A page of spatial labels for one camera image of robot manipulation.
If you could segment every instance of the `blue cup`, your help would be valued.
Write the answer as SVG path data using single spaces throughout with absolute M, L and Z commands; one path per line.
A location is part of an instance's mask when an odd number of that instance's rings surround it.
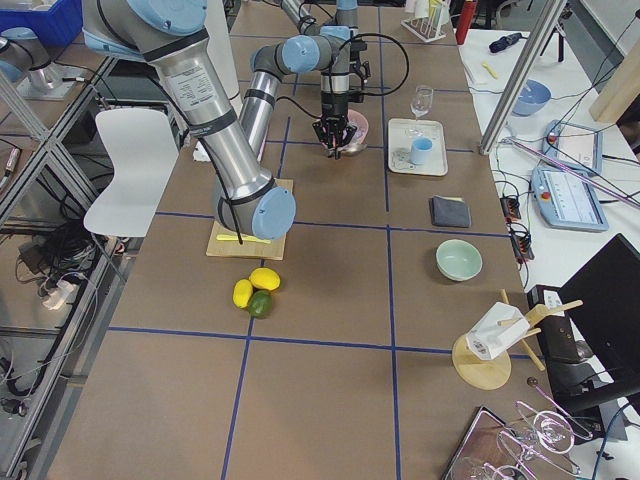
M 427 163 L 427 159 L 429 158 L 432 148 L 433 142 L 428 138 L 414 138 L 413 142 L 411 142 L 411 163 L 414 165 L 424 165 Z

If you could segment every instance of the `white tray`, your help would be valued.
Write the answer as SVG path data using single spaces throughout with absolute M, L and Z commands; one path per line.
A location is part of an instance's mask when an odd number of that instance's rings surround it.
M 409 161 L 411 141 L 415 137 L 412 130 L 418 130 L 423 137 L 433 142 L 433 149 L 424 165 L 414 165 Z M 389 170 L 396 173 L 433 175 L 441 177 L 447 173 L 447 151 L 444 145 L 444 128 L 440 122 L 431 120 L 409 120 L 392 118 L 389 120 Z

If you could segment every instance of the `white desk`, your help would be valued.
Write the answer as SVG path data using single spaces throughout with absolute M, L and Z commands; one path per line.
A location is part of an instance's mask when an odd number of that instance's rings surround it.
M 460 46 L 460 53 L 467 68 L 467 80 L 473 94 L 476 115 L 483 131 L 489 123 L 500 96 L 478 90 L 501 92 L 525 44 L 525 41 L 521 40 L 502 52 L 492 54 L 488 48 L 489 44 L 509 33 L 513 32 L 470 30 L 465 44 Z M 544 55 L 536 62 L 530 78 L 547 85 L 554 98 L 587 90 L 591 86 L 591 82 L 571 48 L 565 43 L 564 62 L 558 63 L 557 55 L 557 36 L 554 36 Z M 487 61 L 495 70 L 498 74 L 497 79 L 490 76 L 482 67 L 483 61 Z M 577 96 L 551 100 L 542 110 L 530 117 L 510 116 L 511 132 L 505 131 L 502 137 L 515 133 L 518 138 L 524 140 L 540 139 L 549 122 L 562 118 L 579 98 Z M 570 121 L 595 128 L 606 127 L 607 124 L 594 122 L 589 114 L 589 106 L 596 98 L 597 93 L 591 90 L 584 97 Z M 604 130 L 603 135 L 603 153 L 620 158 L 635 158 L 617 127 Z M 538 149 L 540 141 L 529 145 Z M 490 159 L 492 168 L 496 169 L 499 166 L 505 172 L 527 179 L 531 177 L 531 171 L 538 163 L 532 156 L 507 145 L 498 145 L 494 148 Z M 627 193 L 640 190 L 640 168 L 637 164 L 605 159 L 602 175 Z M 494 176 L 496 180 L 505 178 L 499 172 L 494 172 Z M 526 181 L 508 174 L 506 177 L 508 181 L 516 185 L 520 193 L 527 191 Z M 501 193 L 504 184 L 496 184 L 496 186 L 498 192 Z M 505 193 L 509 195 L 515 192 L 513 187 L 507 185 Z M 601 200 L 607 198 L 602 192 L 598 191 L 597 193 Z M 531 231 L 532 249 L 536 258 L 527 263 L 528 281 L 526 269 L 523 268 L 521 271 L 523 284 L 527 282 L 526 289 L 535 284 L 563 285 L 616 233 L 623 233 L 636 248 L 640 249 L 640 210 L 622 203 L 605 205 L 603 206 L 604 213 L 610 226 L 608 231 L 602 233 L 575 232 L 549 228 L 541 217 L 535 200 L 529 197 L 525 195 L 521 197 L 520 210 L 523 214 L 522 223 L 527 225 Z M 631 416 L 630 411 L 631 408 L 627 409 L 625 413 Z M 612 454 L 615 460 L 601 462 L 599 479 L 633 478 L 640 471 L 640 456 L 637 455 L 637 448 L 640 446 L 640 429 L 630 427 L 627 429 L 627 433 L 630 441 L 615 442 L 610 440 L 607 443 L 605 450 Z M 595 452 L 599 447 L 600 440 L 596 440 L 576 447 L 572 451 L 572 458 L 583 467 L 583 475 L 586 478 L 591 478 Z

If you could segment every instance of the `lemon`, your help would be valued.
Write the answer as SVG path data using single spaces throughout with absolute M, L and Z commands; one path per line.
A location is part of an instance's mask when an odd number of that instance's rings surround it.
M 270 268 L 256 268 L 249 276 L 251 284 L 260 290 L 273 291 L 280 286 L 280 275 Z
M 251 282 L 246 278 L 238 280 L 233 287 L 233 304 L 238 308 L 246 308 L 252 295 L 253 285 Z

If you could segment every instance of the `blue bowl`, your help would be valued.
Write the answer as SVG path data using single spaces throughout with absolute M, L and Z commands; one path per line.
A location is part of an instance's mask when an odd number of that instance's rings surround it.
M 551 91 L 540 82 L 527 80 L 527 85 L 520 92 L 520 96 L 513 107 L 513 113 L 521 117 L 533 115 L 551 99 Z

